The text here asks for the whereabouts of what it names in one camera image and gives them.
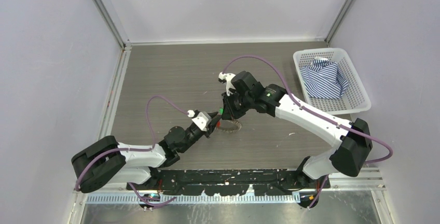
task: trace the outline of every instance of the wooden table surface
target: wooden table surface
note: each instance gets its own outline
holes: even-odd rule
[[[126,144],[149,145],[152,137],[145,120],[145,105],[163,95],[184,110],[217,111],[225,85],[217,77],[233,58],[254,54],[268,59],[283,72],[291,91],[304,99],[292,55],[304,49],[324,48],[324,42],[191,44],[134,46],[123,81],[112,134]],[[263,86],[281,85],[276,73],[255,59],[241,59],[228,72],[251,72]],[[175,125],[186,129],[191,120],[165,101],[155,99],[149,115],[158,141]],[[249,110],[240,118],[242,129],[233,134],[215,131],[201,138],[170,169],[295,168],[306,156],[330,146],[303,128]]]

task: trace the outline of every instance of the white plastic basket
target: white plastic basket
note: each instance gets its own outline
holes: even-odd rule
[[[332,62],[338,63],[339,68],[349,83],[342,98],[330,100],[309,97],[299,69],[303,66],[310,65],[313,59],[317,56],[325,57]],[[365,91],[364,85],[345,50],[339,48],[306,49],[295,52],[293,54],[293,61],[295,62],[296,73],[301,82],[304,97],[309,105],[331,115],[359,113],[371,108],[371,102]]]

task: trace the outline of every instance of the striped shirt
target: striped shirt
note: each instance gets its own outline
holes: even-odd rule
[[[338,63],[327,58],[315,57],[311,65],[299,69],[310,97],[340,99],[348,87],[348,81]]]

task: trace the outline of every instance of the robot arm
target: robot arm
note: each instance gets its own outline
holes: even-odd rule
[[[180,159],[178,153],[184,153],[203,136],[209,138],[220,119],[239,119],[250,109],[293,122],[330,144],[330,150],[304,158],[295,171],[294,180],[303,187],[333,172],[352,177],[359,174],[372,149],[370,140],[307,113],[292,102],[284,88],[274,84],[263,87],[249,72],[242,71],[237,75],[220,73],[219,81],[226,84],[226,92],[222,94],[222,115],[218,112],[188,111],[192,124],[186,130],[172,127],[155,146],[127,145],[117,142],[113,136],[107,136],[73,156],[76,176],[80,178],[84,174],[79,182],[80,190],[83,193],[93,192],[107,183],[144,184],[151,178],[152,168],[171,166]],[[363,120],[351,123],[305,103],[303,105],[339,124],[369,134],[368,124]]]
[[[237,75],[219,74],[219,81],[226,84],[222,94],[224,103],[223,119],[238,119],[249,109],[267,113],[273,117],[293,122],[330,144],[330,150],[314,157],[306,157],[297,169],[297,180],[305,185],[311,180],[334,172],[355,177],[372,149],[370,140],[341,129],[321,118],[302,110],[294,104],[284,88],[270,84],[263,87],[251,73],[242,71]],[[368,124],[358,119],[355,123],[329,115],[306,103],[308,109],[333,119],[339,124],[369,134]]]
[[[151,177],[151,168],[169,167],[177,162],[180,159],[178,153],[184,153],[203,136],[209,138],[221,119],[218,112],[188,112],[193,123],[186,130],[172,127],[155,146],[127,145],[117,142],[114,136],[106,136],[74,155],[72,165],[79,178],[94,158],[111,149],[120,150],[93,164],[80,182],[81,192],[93,192],[109,183],[145,183]]]

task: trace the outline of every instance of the white bracket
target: white bracket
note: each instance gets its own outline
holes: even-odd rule
[[[209,114],[207,114],[207,112],[201,111],[196,117],[192,118],[192,121],[194,122],[194,124],[197,125],[199,129],[206,132],[207,126],[211,122],[211,117],[209,116]]]
[[[232,85],[231,81],[235,77],[235,74],[227,73],[223,74],[223,72],[220,72],[218,75],[218,78],[220,80],[226,81],[226,94],[230,96],[232,92],[229,89],[235,89],[235,87]]]
[[[193,111],[193,110],[188,110],[188,117],[189,118],[192,118],[192,117],[194,117],[194,115],[196,115],[196,113]]]

